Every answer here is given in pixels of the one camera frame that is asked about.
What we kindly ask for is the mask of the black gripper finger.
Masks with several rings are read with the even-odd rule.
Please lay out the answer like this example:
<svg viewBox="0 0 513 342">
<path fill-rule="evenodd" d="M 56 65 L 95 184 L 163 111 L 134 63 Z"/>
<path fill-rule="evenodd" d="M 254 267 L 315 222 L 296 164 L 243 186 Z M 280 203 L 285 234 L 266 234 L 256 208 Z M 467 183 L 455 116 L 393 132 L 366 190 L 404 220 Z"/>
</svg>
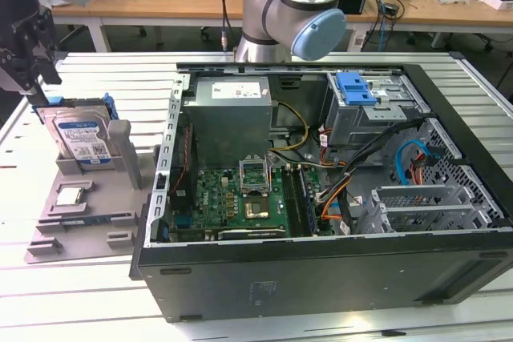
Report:
<svg viewBox="0 0 513 342">
<path fill-rule="evenodd" d="M 30 63 L 5 48 L 1 49 L 1 88 L 27 97 L 31 105 L 47 105 L 47 98 L 38 76 L 31 72 Z"/>
<path fill-rule="evenodd" d="M 55 68 L 55 51 L 58 48 L 54 20 L 50 9 L 40 6 L 34 27 L 38 45 L 34 48 L 37 69 L 46 84 L 59 85 L 62 79 Z"/>
</svg>

